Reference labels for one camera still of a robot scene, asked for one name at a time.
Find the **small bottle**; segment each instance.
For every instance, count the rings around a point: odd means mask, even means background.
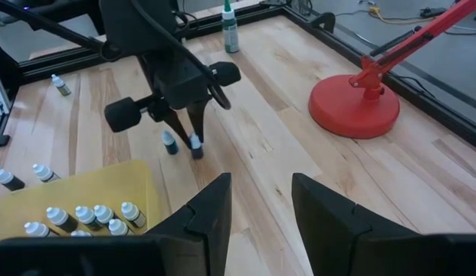
[[[108,226],[111,219],[118,219],[112,209],[105,205],[94,206],[94,215],[97,217],[98,222],[105,226]]]
[[[76,207],[76,216],[80,222],[85,224],[90,230],[98,231],[102,229],[102,225],[98,222],[93,210],[86,206]]]
[[[60,208],[48,207],[47,219],[67,233],[71,233],[77,228],[77,220]]]
[[[25,232],[30,237],[57,237],[59,234],[40,222],[25,223]]]
[[[130,202],[122,203],[122,214],[134,227],[141,228],[146,223],[144,214]]]
[[[76,230],[71,233],[71,237],[90,237],[91,234],[83,230]]]
[[[3,169],[0,169],[0,183],[10,191],[16,191],[25,187],[25,183],[23,181],[18,179],[16,176],[13,176],[12,173],[6,172]]]
[[[235,10],[231,8],[229,0],[225,0],[222,11],[222,31],[224,32],[224,47],[227,53],[239,51],[238,21]]]
[[[59,90],[59,92],[61,92],[62,96],[67,96],[71,93],[71,89],[69,89],[66,83],[56,74],[52,74],[52,83]]]
[[[118,218],[111,219],[108,224],[108,229],[112,235],[134,235],[129,229],[129,226],[127,226],[125,222],[122,222]]]
[[[44,165],[33,165],[33,172],[38,176],[38,178],[43,182],[52,182],[54,180],[60,179],[60,177],[55,174],[50,168]]]
[[[204,157],[204,149],[199,137],[195,133],[190,135],[190,145],[192,146],[192,158],[195,160],[202,159]]]
[[[178,153],[178,144],[176,144],[175,138],[168,130],[162,132],[162,143],[166,147],[166,151],[169,155],[175,155]]]

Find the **yellow tray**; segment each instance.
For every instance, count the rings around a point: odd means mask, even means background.
[[[147,218],[142,228],[134,228],[122,218],[136,234],[143,234],[161,221],[153,178],[149,167],[142,160],[131,160],[95,172],[81,173],[4,196],[0,199],[0,240],[26,236],[26,222],[43,222],[60,235],[70,235],[47,219],[45,209],[49,206],[62,208],[76,217],[76,206],[93,208],[100,204],[112,208],[122,217],[122,202],[137,205]],[[106,228],[92,232],[82,223],[77,228],[92,235],[110,234]]]

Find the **green bottle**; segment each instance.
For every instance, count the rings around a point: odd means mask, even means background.
[[[239,51],[238,21],[229,0],[225,0],[224,11],[222,11],[222,31],[224,32],[225,51],[228,53]]]

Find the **red lamp base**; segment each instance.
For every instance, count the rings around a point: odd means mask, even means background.
[[[399,115],[399,100],[386,85],[377,100],[364,98],[362,88],[352,87],[353,75],[321,80],[309,98],[309,113],[323,128],[340,136],[368,139],[386,134]]]

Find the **wooden table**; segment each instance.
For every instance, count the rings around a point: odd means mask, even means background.
[[[49,80],[21,88],[0,149],[0,166],[29,185],[32,163],[61,176],[128,159],[148,162],[168,215],[223,172],[233,179],[229,275],[311,274],[294,219],[291,176],[300,172],[368,209],[421,233],[476,232],[476,150],[401,99],[394,128],[371,140],[335,136],[313,122],[307,99],[318,80],[359,68],[283,17],[239,28],[241,51],[223,51],[222,35],[186,46],[210,64],[234,61],[242,80],[224,88],[229,111],[212,101],[205,112],[205,158],[166,154],[169,129],[144,116],[112,133],[104,107],[150,93],[137,60],[65,76],[62,97]],[[185,112],[179,112],[189,129]],[[0,196],[7,191],[0,186]]]

